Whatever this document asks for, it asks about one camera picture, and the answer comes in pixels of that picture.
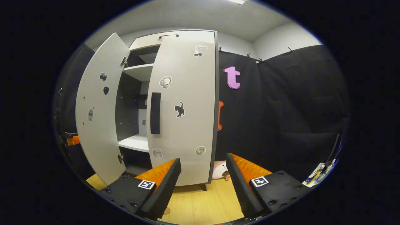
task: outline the cup sticker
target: cup sticker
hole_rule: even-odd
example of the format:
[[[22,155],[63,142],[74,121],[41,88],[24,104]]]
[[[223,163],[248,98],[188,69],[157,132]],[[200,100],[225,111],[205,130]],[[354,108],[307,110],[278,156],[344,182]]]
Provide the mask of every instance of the cup sticker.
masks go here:
[[[164,89],[168,89],[172,83],[172,78],[170,76],[165,76],[160,80],[160,86]]]
[[[161,149],[153,149],[152,151],[154,158],[162,159],[162,150]]]
[[[204,146],[199,146],[196,148],[196,155],[204,155],[206,153],[206,148]]]

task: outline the orange foam pad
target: orange foam pad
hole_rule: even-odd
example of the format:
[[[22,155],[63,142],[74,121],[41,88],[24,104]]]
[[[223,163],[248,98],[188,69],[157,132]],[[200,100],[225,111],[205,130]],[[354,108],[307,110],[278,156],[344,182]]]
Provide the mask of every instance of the orange foam pad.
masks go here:
[[[272,174],[272,172],[258,166],[257,164],[254,164],[250,162],[249,160],[246,160],[242,157],[239,157],[237,155],[232,155],[233,160],[235,160],[236,165],[239,167],[240,172],[242,173],[242,176],[244,180],[246,180],[247,185],[249,185],[250,189],[252,190],[249,182],[251,179],[263,177],[269,174]]]
[[[136,176],[135,178],[155,182],[157,185],[155,190],[157,190],[157,188],[160,186],[161,181],[164,179],[165,175],[170,170],[174,161],[175,161],[175,159],[165,162],[159,166],[152,168],[149,171],[146,171],[146,172]]]

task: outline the plush toy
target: plush toy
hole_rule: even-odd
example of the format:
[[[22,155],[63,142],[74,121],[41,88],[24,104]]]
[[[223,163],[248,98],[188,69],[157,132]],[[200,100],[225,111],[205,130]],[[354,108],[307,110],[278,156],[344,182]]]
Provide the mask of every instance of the plush toy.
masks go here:
[[[225,179],[229,180],[229,172],[228,168],[226,167],[226,161],[219,161],[214,164],[214,170],[212,172],[212,179],[217,180],[225,177]]]

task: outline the white wall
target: white wall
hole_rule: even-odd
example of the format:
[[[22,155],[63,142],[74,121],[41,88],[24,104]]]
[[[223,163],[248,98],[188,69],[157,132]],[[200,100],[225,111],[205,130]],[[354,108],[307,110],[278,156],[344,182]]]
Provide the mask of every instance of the white wall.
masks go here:
[[[258,59],[258,55],[252,43],[220,32],[218,32],[217,35],[218,46],[222,47],[221,50],[223,52],[232,52],[243,56],[247,56],[247,54],[250,53],[251,58]]]
[[[142,30],[142,31],[137,31],[134,33],[123,35],[120,38],[126,44],[126,46],[130,47],[130,45],[133,43],[133,41],[138,37],[149,35],[149,34],[154,34],[154,33],[158,33],[158,32],[163,32],[166,30],[179,30],[179,29],[188,29],[188,28],[159,28],[159,29],[151,29],[151,30]],[[258,59],[256,51],[255,51],[252,43],[242,40],[240,38],[228,35],[228,34],[220,33],[220,32],[218,32],[217,35],[218,35],[218,46],[222,47],[222,51],[232,52],[232,53],[240,54],[243,56],[247,56],[247,54],[250,53],[251,58]],[[99,47],[100,46],[97,46],[97,47],[93,48],[93,50],[97,51],[97,49]]]
[[[278,26],[253,42],[256,54],[262,60],[289,52],[288,47],[295,50],[313,45],[320,45],[320,43],[311,33],[295,22]]]

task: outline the black handle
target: black handle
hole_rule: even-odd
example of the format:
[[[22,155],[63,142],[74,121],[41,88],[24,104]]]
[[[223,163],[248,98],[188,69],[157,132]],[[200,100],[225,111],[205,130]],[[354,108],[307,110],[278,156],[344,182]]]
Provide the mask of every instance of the black handle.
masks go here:
[[[158,37],[158,39],[161,39],[164,36],[171,36],[171,35],[175,35],[176,37],[179,37],[179,34],[166,34],[166,35],[162,35],[162,36]]]
[[[151,93],[151,107],[150,107],[150,134],[160,134],[160,104],[161,93]]]

